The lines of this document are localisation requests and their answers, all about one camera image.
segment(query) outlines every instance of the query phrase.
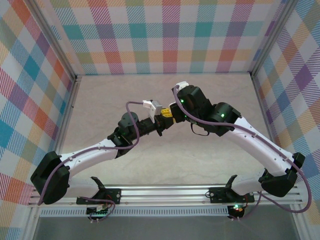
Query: metal frame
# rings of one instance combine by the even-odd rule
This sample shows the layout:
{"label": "metal frame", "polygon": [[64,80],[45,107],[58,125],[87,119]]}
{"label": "metal frame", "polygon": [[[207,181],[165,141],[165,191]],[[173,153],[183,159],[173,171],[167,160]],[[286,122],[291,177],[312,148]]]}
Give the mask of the metal frame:
{"label": "metal frame", "polygon": [[[294,10],[298,0],[290,0],[284,7],[280,18],[276,23],[276,27],[271,33],[268,42],[263,47],[262,52],[260,54],[259,59],[257,60],[252,72],[250,73],[251,79],[253,80],[260,68],[262,67],[264,61],[266,60],[273,44],[276,42],[281,30],[283,29],[286,21]],[[70,93],[70,98],[67,104],[67,108],[63,117],[63,122],[61,125],[61,129],[57,136],[57,141],[55,145],[55,150],[59,153],[63,146],[66,132],[69,126],[69,122],[71,119],[72,111],[74,108],[74,104],[76,101],[77,93],[79,91],[81,77],[77,76],[69,63],[64,51],[62,50],[58,40],[55,38],[50,26],[48,25],[46,19],[44,18],[42,11],[39,9],[39,6],[36,4],[34,0],[26,0],[26,5],[30,9],[32,15],[35,20],[39,24],[41,30],[52,46],[53,50],[60,59],[62,65],[65,70],[68,72],[69,76],[73,80],[73,85]],[[254,88],[258,97],[258,101],[260,104],[260,108],[262,110],[261,98]],[[271,135],[270,126],[267,124],[267,118],[262,110],[262,115],[264,121],[267,126],[267,130],[270,136],[270,139],[273,139]],[[131,185],[108,185],[108,188],[121,188],[121,203],[116,206],[118,212],[118,216],[121,214],[135,214],[135,211],[131,211],[132,209],[140,210],[142,207],[148,209],[176,209],[176,210],[187,210],[187,209],[195,209],[195,210],[203,210],[203,212],[199,211],[198,216],[205,216],[208,214],[208,210],[213,212],[210,213],[210,216],[226,216],[223,209],[226,209],[227,205],[230,204],[221,204],[221,203],[210,203],[210,200],[205,197],[205,193],[208,191],[210,187],[223,187],[224,184],[194,184],[194,185],[139,185],[139,186],[131,186]],[[301,191],[297,186],[295,186],[285,197],[278,198],[274,197],[265,192],[270,198],[276,200],[281,204],[290,204],[292,209],[302,209],[303,202],[305,201],[305,197],[301,195]],[[255,199],[258,199],[258,194],[254,193]],[[39,217],[48,216],[47,211],[50,212],[50,217],[54,217],[54,215],[62,217],[62,213],[66,213],[63,210],[68,210],[68,217],[73,216],[76,217],[75,211],[72,210],[80,210],[81,214],[78,214],[78,217],[84,217],[83,210],[87,206],[79,206],[76,205],[75,198],[63,198],[60,201],[56,202],[52,205],[42,205],[37,206],[37,202],[39,201],[39,194],[34,191],[29,203],[29,212],[25,218],[25,223],[27,223],[24,233],[21,235],[21,239],[30,240],[33,238],[36,226],[39,220]],[[272,205],[271,202],[262,199],[261,205]],[[313,231],[310,230],[310,226],[306,221],[306,214],[293,214],[293,218],[298,230],[298,233],[301,239],[311,240],[315,239],[313,236]]]}
{"label": "metal frame", "polygon": [[32,13],[35,21],[40,26],[41,31],[43,32],[44,36],[48,40],[49,44],[52,46],[52,49],[54,50],[58,59],[61,61],[64,69],[68,72],[71,79],[73,81],[75,81],[77,78],[77,75],[74,72],[67,56],[65,55],[58,40],[56,39],[55,34],[52,32],[51,27],[49,26],[46,18],[44,17],[42,11],[39,8],[39,6],[35,3],[34,0],[25,0],[24,2],[27,5],[27,7],[29,8],[30,12]]}
{"label": "metal frame", "polygon": [[279,19],[275,23],[274,30],[271,32],[271,34],[268,38],[268,41],[263,46],[261,53],[260,53],[260,56],[257,59],[255,65],[253,67],[251,74],[253,75],[254,78],[257,76],[259,70],[261,69],[262,65],[264,64],[265,60],[267,59],[273,45],[277,41],[282,29],[284,28],[288,18],[291,16],[291,13],[295,9],[298,1],[299,0],[288,0],[286,5],[284,6],[284,9],[283,9]]}
{"label": "metal frame", "polygon": [[[225,217],[227,206],[232,203],[210,203],[205,193],[212,187],[224,187],[224,184],[188,184],[188,185],[106,185],[111,189],[121,189],[121,202],[116,205],[114,217],[120,216],[152,216],[152,217],[181,217],[181,216],[222,216]],[[275,197],[264,192],[268,197],[284,205],[301,206],[301,196],[297,186],[285,197]],[[87,205],[76,205],[75,198],[62,198],[51,205],[37,206],[39,194],[34,191],[29,207],[28,224],[23,240],[32,239],[39,217],[87,217]],[[261,199],[261,205],[272,205],[271,202]]]}
{"label": "metal frame", "polygon": [[71,87],[69,101],[67,103],[66,110],[65,110],[64,117],[63,117],[62,124],[61,124],[61,128],[57,134],[57,138],[56,138],[57,141],[55,142],[55,146],[54,146],[54,149],[57,153],[61,152],[61,149],[62,149],[64,142],[65,142],[65,139],[66,139],[67,129],[69,127],[72,112],[74,110],[74,106],[76,103],[81,80],[82,80],[82,77],[77,77]]}
{"label": "metal frame", "polygon": [[269,139],[272,142],[275,142],[275,138],[272,135],[270,124],[268,123],[267,113],[265,112],[264,107],[262,105],[262,99],[261,99],[261,96],[260,96],[260,94],[258,92],[258,89],[256,88],[255,78],[253,77],[252,73],[250,73],[250,77],[251,77],[251,81],[252,81],[252,84],[253,84],[253,89],[255,91],[256,98],[258,99],[258,103],[259,103],[260,110],[261,110],[261,113],[262,113],[262,118],[263,118],[263,121],[264,121],[264,124],[265,124],[265,127],[266,127],[266,131],[268,132]]}

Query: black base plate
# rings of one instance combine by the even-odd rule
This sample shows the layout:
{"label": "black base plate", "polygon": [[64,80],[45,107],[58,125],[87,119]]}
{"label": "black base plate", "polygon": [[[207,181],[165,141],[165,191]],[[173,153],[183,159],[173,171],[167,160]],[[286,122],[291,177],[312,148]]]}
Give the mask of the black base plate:
{"label": "black base plate", "polygon": [[210,203],[212,204],[225,204],[225,203],[254,203],[255,198],[249,193],[243,196],[235,196],[232,199],[228,198],[225,194],[224,187],[210,187],[209,188]]}
{"label": "black base plate", "polygon": [[[110,196],[107,198],[108,200],[114,201],[115,204],[120,204],[120,199],[121,199],[121,189],[120,188],[106,188],[104,189],[105,195]],[[78,205],[97,205],[97,204],[105,204],[104,201],[86,201],[81,197],[77,197],[76,199],[76,204]]]}

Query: black mounting bracket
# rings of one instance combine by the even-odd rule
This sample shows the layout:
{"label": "black mounting bracket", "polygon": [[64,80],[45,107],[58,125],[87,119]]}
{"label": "black mounting bracket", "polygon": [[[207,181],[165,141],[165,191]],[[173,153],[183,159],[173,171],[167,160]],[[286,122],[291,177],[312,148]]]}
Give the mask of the black mounting bracket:
{"label": "black mounting bracket", "polygon": [[[121,189],[120,188],[105,188],[103,183],[95,176],[91,177],[95,183],[98,185],[99,191],[92,197],[92,199],[100,199],[100,200],[111,200],[116,205],[120,204],[121,200]],[[105,201],[92,201],[92,200],[86,200],[82,197],[76,198],[76,204],[78,205],[105,205]],[[92,214],[96,213],[97,208],[96,207],[88,207],[86,209],[86,214]]]}
{"label": "black mounting bracket", "polygon": [[225,187],[210,187],[209,188],[210,203],[212,204],[225,204],[225,203],[254,203],[254,195],[247,193],[240,196],[236,193],[228,194]]}

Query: yellow object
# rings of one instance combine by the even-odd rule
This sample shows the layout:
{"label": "yellow object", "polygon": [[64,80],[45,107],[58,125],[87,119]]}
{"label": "yellow object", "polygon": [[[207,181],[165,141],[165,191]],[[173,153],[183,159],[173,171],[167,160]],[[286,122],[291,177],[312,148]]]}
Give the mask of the yellow object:
{"label": "yellow object", "polygon": [[161,115],[164,116],[165,118],[172,118],[172,114],[169,108],[163,108],[161,110]]}

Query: black clamp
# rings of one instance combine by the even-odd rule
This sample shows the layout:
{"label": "black clamp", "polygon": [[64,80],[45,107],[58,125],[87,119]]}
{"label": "black clamp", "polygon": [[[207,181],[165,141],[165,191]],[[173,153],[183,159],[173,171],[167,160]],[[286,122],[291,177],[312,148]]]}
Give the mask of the black clamp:
{"label": "black clamp", "polygon": [[255,198],[252,193],[247,193],[246,195],[238,195],[231,189],[232,182],[236,177],[237,175],[231,176],[225,187],[210,187],[208,192],[210,203],[254,203]]}
{"label": "black clamp", "polygon": [[[105,188],[103,183],[95,176],[92,176],[91,179],[95,181],[95,183],[98,185],[99,191],[92,197],[92,199],[100,199],[100,200],[111,200],[116,205],[120,204],[121,201],[121,189],[120,188]],[[92,201],[92,200],[86,200],[84,198],[77,197],[76,198],[76,204],[78,205],[105,205],[105,201]],[[86,214],[93,214],[97,212],[96,207],[88,207],[86,209]]]}

